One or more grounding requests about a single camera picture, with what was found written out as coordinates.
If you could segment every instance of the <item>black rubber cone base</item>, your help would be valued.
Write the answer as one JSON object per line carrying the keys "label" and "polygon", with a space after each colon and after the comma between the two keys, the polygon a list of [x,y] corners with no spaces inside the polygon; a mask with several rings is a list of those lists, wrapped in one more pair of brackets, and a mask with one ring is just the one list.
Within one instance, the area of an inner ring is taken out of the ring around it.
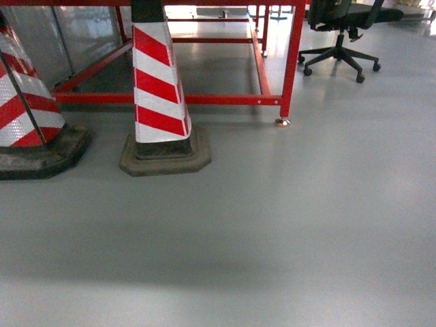
{"label": "black rubber cone base", "polygon": [[211,148],[204,128],[193,126],[189,137],[192,152],[186,156],[162,155],[138,159],[135,135],[129,134],[120,158],[120,168],[131,176],[152,176],[198,172],[211,162]]}
{"label": "black rubber cone base", "polygon": [[0,148],[0,180],[39,179],[57,175],[74,166],[91,141],[81,126],[67,126],[46,150]]}

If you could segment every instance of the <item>black office chair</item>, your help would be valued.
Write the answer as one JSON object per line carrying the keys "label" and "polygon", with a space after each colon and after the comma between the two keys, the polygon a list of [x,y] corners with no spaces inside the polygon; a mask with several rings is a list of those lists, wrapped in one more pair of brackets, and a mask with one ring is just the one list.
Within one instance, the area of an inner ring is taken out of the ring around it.
{"label": "black office chair", "polygon": [[373,5],[363,5],[352,3],[352,0],[311,0],[307,15],[307,21],[311,25],[311,29],[314,31],[339,30],[339,35],[334,47],[305,50],[298,53],[298,62],[300,64],[305,62],[302,55],[319,55],[306,62],[305,76],[312,74],[312,69],[309,68],[310,65],[331,57],[339,61],[343,59],[348,65],[357,70],[357,83],[363,83],[365,76],[362,74],[362,68],[353,57],[374,61],[373,71],[378,72],[381,67],[378,58],[344,48],[342,43],[344,31],[348,32],[350,41],[355,42],[362,37],[358,34],[358,29],[368,29],[375,22],[393,22],[403,17],[403,12],[398,9],[382,8],[383,2],[384,0],[375,0]]}

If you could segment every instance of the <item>wall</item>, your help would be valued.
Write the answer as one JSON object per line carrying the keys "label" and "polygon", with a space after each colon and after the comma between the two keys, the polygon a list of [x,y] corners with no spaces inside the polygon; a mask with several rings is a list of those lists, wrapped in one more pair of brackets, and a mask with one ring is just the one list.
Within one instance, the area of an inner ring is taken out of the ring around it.
{"label": "wall", "polygon": [[49,88],[117,46],[113,7],[0,6]]}

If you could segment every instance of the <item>red metal table frame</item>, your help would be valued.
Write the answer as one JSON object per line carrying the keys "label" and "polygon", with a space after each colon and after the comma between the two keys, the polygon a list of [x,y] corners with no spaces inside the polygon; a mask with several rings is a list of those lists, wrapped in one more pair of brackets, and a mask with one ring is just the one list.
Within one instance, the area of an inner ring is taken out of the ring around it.
{"label": "red metal table frame", "polygon": [[[280,106],[280,117],[289,117],[290,104],[292,98],[292,88],[294,85],[294,75],[298,58],[298,49],[300,46],[300,37],[302,30],[302,22],[305,15],[305,0],[164,0],[165,5],[196,5],[196,6],[237,6],[237,5],[256,5],[258,8],[264,5],[265,21],[264,34],[262,39],[258,39],[255,32],[253,21],[250,18],[241,19],[223,19],[226,22],[238,21],[248,22],[251,26],[251,37],[245,39],[236,38],[174,38],[174,42],[184,43],[246,43],[252,44],[255,56],[255,62],[258,69],[258,77],[260,84],[260,94],[186,94],[185,101],[187,104],[227,104],[227,105],[251,105],[251,106]],[[120,6],[130,6],[130,0],[0,0],[0,5],[49,5],[49,6],[113,6],[116,7],[117,16],[121,23]],[[287,61],[285,66],[285,77],[283,79],[283,91],[280,95],[273,95],[270,92],[270,87],[266,77],[266,71],[263,63],[260,43],[262,50],[266,49],[266,37],[268,32],[268,17],[269,7],[272,5],[291,5],[295,7],[292,30],[290,33],[290,42],[287,52]],[[256,11],[256,26],[258,25],[259,14]],[[217,21],[189,19],[175,21]],[[109,62],[115,60],[124,52],[131,48],[131,40],[128,40],[121,31],[123,45],[120,48],[112,51],[98,62],[92,64],[84,71],[72,76],[70,79],[56,86],[52,90],[53,96],[58,102],[69,103],[111,103],[111,104],[132,104],[134,102],[133,93],[83,93],[72,92],[72,89],[81,82],[90,78],[93,74],[105,67]]]}

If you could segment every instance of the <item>red and white striped traffic cone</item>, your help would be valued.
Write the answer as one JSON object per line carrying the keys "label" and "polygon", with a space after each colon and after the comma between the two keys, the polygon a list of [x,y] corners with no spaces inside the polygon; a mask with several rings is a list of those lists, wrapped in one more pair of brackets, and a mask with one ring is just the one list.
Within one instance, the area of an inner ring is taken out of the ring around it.
{"label": "red and white striped traffic cone", "polygon": [[132,176],[197,172],[211,162],[204,129],[192,127],[160,0],[131,0],[136,135],[120,167]]}
{"label": "red and white striped traffic cone", "polygon": [[0,179],[46,178],[74,165],[90,135],[68,127],[0,12]]}

